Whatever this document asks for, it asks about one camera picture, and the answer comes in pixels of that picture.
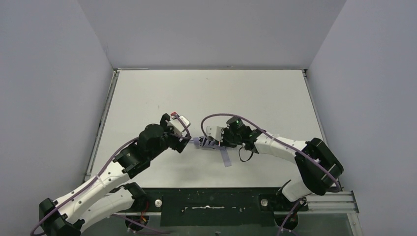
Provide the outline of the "lavender folding umbrella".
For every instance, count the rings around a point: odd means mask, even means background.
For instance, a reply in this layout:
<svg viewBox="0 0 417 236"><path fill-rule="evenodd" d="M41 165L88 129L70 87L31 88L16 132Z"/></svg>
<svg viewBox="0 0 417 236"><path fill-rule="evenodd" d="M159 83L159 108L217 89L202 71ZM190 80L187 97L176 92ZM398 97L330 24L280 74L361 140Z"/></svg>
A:
<svg viewBox="0 0 417 236"><path fill-rule="evenodd" d="M219 142L208 139L206 136L191 138L189 142L193 143L196 146L196 148L213 149L213 150L219 151L221 154L224 166L230 167L232 165L231 159L228 155L227 148L221 146Z"/></svg>

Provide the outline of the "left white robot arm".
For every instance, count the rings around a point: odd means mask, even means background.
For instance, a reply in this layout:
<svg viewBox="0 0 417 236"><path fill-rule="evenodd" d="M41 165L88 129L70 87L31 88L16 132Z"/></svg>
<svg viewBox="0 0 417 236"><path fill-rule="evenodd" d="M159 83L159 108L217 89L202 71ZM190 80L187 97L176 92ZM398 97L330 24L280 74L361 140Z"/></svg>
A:
<svg viewBox="0 0 417 236"><path fill-rule="evenodd" d="M191 135L190 121L177 113L164 114L159 124L149 124L121 147L98 174L68 194L39 204L42 235L79 236L110 215L145 202L145 192L130 182L167 149L181 153Z"/></svg>

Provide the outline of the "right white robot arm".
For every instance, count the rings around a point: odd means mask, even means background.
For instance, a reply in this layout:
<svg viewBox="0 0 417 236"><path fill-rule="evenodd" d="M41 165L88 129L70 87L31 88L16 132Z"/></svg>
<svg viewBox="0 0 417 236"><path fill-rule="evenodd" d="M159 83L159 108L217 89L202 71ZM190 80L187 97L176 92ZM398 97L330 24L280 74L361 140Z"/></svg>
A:
<svg viewBox="0 0 417 236"><path fill-rule="evenodd" d="M323 196L332 187L340 189L335 181L344 168L333 152L319 138L297 141L258 128L251 129L241 118L232 117L215 137L225 147L241 146L256 154L267 154L296 165L299 176L285 183L280 193L290 202L309 194Z"/></svg>

